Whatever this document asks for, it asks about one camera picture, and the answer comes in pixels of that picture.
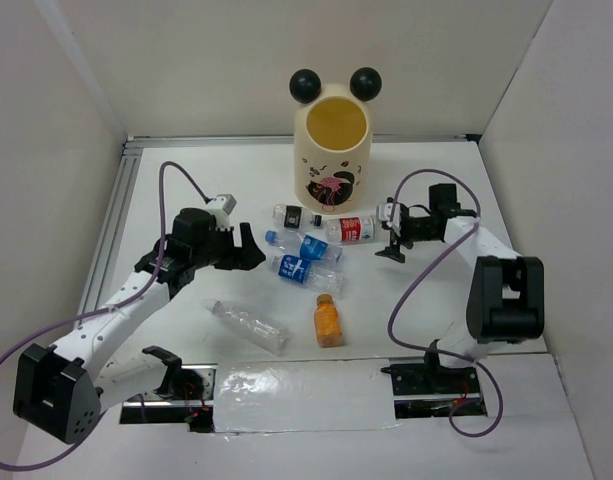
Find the red label clear bottle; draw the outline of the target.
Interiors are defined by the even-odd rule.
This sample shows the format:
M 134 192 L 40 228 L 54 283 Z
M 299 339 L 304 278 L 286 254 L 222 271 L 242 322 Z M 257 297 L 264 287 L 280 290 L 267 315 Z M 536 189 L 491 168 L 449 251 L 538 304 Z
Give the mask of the red label clear bottle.
M 325 235 L 331 244 L 351 245 L 371 243 L 384 237 L 375 215 L 334 218 L 326 222 Z

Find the blue label bottle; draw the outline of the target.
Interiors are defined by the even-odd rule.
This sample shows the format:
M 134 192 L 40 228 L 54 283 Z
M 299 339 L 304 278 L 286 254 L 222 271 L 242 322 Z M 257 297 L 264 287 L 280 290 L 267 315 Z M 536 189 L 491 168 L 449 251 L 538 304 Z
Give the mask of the blue label bottle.
M 297 231 L 267 230 L 265 240 L 284 254 L 332 265 L 339 262 L 343 253 L 339 246 L 330 245 L 323 240 Z
M 282 280 L 320 293 L 339 294 L 345 283 L 340 272 L 294 255 L 271 256 L 267 266 Z

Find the black label clear bottle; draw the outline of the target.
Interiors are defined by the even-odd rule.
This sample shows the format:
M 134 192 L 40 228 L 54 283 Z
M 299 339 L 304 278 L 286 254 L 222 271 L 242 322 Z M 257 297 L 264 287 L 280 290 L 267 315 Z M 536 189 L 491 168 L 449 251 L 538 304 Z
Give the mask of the black label clear bottle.
M 310 231 L 323 226 L 321 215 L 297 205 L 275 205 L 272 219 L 276 226 L 294 231 Z

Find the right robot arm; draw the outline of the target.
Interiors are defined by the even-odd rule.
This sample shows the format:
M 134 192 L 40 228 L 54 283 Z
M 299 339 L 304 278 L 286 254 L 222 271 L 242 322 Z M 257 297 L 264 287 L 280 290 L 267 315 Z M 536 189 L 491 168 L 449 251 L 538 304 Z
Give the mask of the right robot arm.
M 451 183 L 429 188 L 429 207 L 417 217 L 392 197 L 378 205 L 377 220 L 390 234 L 380 257 L 405 261 L 403 247 L 442 241 L 459 253 L 472 270 L 464 323 L 435 340 L 424 355 L 422 379 L 434 392 L 446 391 L 457 369 L 472 365 L 507 345 L 542 336 L 544 266 L 537 257 L 522 256 L 480 225 L 480 214 L 465 209 Z

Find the orange juice bottle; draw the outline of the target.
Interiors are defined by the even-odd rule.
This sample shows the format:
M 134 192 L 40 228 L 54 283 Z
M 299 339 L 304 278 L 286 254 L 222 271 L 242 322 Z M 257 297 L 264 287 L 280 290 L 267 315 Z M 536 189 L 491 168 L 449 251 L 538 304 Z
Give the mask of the orange juice bottle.
M 343 344 L 339 313 L 331 295 L 322 294 L 317 297 L 314 326 L 320 347 L 333 348 Z

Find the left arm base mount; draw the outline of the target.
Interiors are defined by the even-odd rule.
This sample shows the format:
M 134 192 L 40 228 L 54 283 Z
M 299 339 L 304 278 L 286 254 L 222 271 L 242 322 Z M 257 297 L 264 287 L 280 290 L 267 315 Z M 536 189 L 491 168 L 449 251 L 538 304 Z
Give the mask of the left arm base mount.
M 176 354 L 158 346 L 142 352 L 157 359 L 165 372 L 154 390 L 140 392 L 122 405 L 119 423 L 185 424 L 190 432 L 212 433 L 216 367 L 184 365 Z

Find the clear unlabelled bottle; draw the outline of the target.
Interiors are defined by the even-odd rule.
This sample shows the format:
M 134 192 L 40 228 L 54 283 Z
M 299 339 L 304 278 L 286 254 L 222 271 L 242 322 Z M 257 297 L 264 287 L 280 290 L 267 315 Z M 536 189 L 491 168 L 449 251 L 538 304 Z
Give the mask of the clear unlabelled bottle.
M 282 354 L 289 332 L 279 323 L 236 303 L 205 299 L 202 306 L 238 338 L 273 355 Z

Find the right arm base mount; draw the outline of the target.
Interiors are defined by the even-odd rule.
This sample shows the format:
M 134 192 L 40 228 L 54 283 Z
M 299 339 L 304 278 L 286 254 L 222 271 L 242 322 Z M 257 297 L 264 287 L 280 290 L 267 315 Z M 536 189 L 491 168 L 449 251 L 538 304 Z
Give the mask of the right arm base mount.
M 475 369 L 431 371 L 421 362 L 390 364 L 380 372 L 390 378 L 395 418 L 421 419 L 448 417 L 460 405 L 455 416 L 486 416 Z

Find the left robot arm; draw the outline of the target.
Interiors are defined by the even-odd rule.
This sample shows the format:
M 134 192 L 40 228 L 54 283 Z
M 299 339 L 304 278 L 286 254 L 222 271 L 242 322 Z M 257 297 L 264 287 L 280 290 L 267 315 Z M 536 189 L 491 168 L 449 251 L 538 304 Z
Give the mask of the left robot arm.
M 131 397 L 151 391 L 162 399 L 182 390 L 182 360 L 158 346 L 118 362 L 115 352 L 165 307 L 197 270 L 250 271 L 266 257 L 249 223 L 234 241 L 227 213 L 185 208 L 172 231 L 136 264 L 121 288 L 92 319 L 48 347 L 32 344 L 21 354 L 13 412 L 65 444 L 86 438 L 100 416 Z

